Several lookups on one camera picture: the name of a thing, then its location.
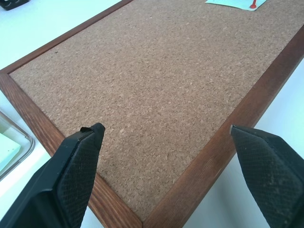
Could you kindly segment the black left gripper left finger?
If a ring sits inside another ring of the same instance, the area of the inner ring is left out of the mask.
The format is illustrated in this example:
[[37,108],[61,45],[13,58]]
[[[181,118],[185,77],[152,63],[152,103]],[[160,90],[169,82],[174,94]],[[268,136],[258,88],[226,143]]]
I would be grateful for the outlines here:
[[105,127],[96,123],[65,138],[30,178],[0,228],[80,228],[104,133]]

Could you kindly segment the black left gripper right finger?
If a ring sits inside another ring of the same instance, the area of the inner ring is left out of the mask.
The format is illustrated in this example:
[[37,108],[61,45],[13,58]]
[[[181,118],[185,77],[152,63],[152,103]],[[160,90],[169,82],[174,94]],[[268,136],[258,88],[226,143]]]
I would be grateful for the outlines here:
[[281,137],[232,125],[249,191],[270,228],[304,228],[304,159]]

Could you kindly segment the green sticky note pad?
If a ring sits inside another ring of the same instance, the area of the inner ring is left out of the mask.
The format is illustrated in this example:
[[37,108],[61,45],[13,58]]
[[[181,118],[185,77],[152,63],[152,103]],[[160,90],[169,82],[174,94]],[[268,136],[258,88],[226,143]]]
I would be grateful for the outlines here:
[[0,133],[0,171],[17,162],[25,137],[21,134]]

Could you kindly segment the wood-framed cork board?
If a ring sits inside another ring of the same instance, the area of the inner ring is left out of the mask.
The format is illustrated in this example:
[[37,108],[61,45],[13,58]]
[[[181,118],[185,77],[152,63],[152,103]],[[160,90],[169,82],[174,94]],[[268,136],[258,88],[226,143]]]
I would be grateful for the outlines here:
[[0,70],[46,150],[106,128],[90,208],[109,228],[180,228],[304,56],[304,0],[248,12],[124,0]]

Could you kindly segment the light green paper note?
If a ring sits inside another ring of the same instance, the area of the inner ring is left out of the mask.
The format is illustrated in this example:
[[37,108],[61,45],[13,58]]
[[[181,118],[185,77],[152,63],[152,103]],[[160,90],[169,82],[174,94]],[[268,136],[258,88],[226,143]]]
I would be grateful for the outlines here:
[[205,3],[207,4],[216,4],[228,7],[234,7],[242,10],[248,11],[255,11],[261,5],[263,5],[267,0],[256,0],[256,9],[250,9],[249,6],[251,5],[253,0],[207,0]]

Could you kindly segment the clear plastic container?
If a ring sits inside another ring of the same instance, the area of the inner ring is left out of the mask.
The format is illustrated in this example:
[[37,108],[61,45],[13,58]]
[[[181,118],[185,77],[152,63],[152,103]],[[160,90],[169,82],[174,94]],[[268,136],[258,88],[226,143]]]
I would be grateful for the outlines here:
[[0,111],[0,181],[34,150],[35,140]]

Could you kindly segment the black object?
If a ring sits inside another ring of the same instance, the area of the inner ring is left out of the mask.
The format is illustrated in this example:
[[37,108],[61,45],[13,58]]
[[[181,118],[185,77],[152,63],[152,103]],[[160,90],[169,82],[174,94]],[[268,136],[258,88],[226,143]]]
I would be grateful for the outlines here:
[[0,0],[0,7],[9,11],[15,9],[21,5],[28,3],[30,0]]

